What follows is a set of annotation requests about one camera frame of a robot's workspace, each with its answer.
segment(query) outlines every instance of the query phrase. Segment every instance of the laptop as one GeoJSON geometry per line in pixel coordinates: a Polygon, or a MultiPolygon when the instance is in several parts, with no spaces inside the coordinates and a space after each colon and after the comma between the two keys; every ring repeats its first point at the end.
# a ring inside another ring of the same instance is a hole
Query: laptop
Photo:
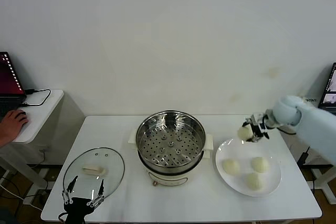
{"type": "Polygon", "coordinates": [[[336,62],[332,65],[319,108],[336,115],[336,62]]]}
{"type": "Polygon", "coordinates": [[[0,52],[0,119],[26,99],[25,91],[7,52],[0,52]]]}

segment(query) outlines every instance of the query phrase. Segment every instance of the steamed bun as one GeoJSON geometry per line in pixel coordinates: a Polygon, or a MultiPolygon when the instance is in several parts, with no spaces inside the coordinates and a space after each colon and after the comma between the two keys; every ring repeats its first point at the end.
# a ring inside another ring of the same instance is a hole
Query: steamed bun
{"type": "Polygon", "coordinates": [[[238,161],[228,158],[223,161],[223,169],[227,174],[238,175],[240,173],[240,166],[238,161]]]}
{"type": "Polygon", "coordinates": [[[251,161],[252,168],[259,173],[265,173],[269,169],[269,163],[264,157],[255,157],[251,161]]]}
{"type": "Polygon", "coordinates": [[[246,185],[251,190],[260,190],[263,187],[263,181],[257,173],[250,173],[246,176],[246,185]]]}
{"type": "Polygon", "coordinates": [[[253,137],[253,131],[252,131],[252,128],[251,128],[251,125],[246,125],[244,127],[240,127],[238,132],[237,132],[237,135],[239,137],[240,140],[243,140],[243,141],[246,141],[250,138],[253,137]]]}

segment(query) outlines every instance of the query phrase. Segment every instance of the white robotic arm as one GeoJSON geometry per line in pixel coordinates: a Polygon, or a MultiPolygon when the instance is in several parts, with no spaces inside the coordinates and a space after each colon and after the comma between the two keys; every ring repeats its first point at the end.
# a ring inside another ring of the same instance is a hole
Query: white robotic arm
{"type": "Polygon", "coordinates": [[[287,125],[303,142],[336,165],[336,116],[306,104],[302,98],[280,98],[272,110],[252,115],[243,126],[248,124],[253,133],[248,140],[253,142],[268,137],[267,130],[287,125]]]}

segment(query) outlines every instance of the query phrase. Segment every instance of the white table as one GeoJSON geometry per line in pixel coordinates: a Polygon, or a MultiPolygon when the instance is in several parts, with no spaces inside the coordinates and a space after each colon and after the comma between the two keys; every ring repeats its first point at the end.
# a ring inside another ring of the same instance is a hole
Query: white table
{"type": "MultiPolygon", "coordinates": [[[[25,102],[27,102],[28,104],[41,104],[47,94],[48,91],[33,93],[31,95],[28,95],[25,102]]],[[[29,122],[23,126],[19,136],[13,142],[28,144],[33,141],[46,120],[49,118],[56,105],[63,97],[63,94],[64,93],[62,90],[52,90],[50,96],[43,105],[20,108],[26,112],[29,118],[29,122]]],[[[32,170],[26,164],[24,158],[15,151],[12,143],[0,148],[0,156],[6,162],[8,162],[10,166],[14,167],[16,170],[18,170],[21,174],[23,174],[26,178],[34,183],[30,191],[28,192],[29,195],[34,195],[38,189],[46,188],[47,182],[43,179],[43,177],[46,175],[47,169],[42,169],[40,171],[40,174],[34,172],[34,170],[32,170]]],[[[32,200],[33,197],[29,197],[24,201],[24,204],[27,204],[32,200]]]]}
{"type": "MultiPolygon", "coordinates": [[[[270,131],[269,147],[276,154],[282,182],[273,194],[255,198],[231,189],[219,176],[211,159],[197,166],[186,184],[176,187],[152,186],[136,150],[128,144],[133,129],[145,116],[89,116],[85,119],[64,166],[56,180],[41,218],[58,221],[64,212],[62,180],[69,164],[84,151],[95,147],[117,150],[125,162],[119,188],[86,216],[86,222],[233,222],[318,218],[322,212],[307,182],[276,130],[270,131]]],[[[207,133],[214,137],[214,149],[234,137],[243,115],[197,116],[207,133]]]]}

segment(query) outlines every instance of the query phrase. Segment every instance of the human hand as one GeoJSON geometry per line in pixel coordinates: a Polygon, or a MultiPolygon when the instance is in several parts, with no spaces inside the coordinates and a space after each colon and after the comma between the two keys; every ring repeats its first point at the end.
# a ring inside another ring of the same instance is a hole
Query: human hand
{"type": "Polygon", "coordinates": [[[27,122],[27,115],[23,110],[8,111],[0,123],[0,147],[13,141],[27,122]]]}

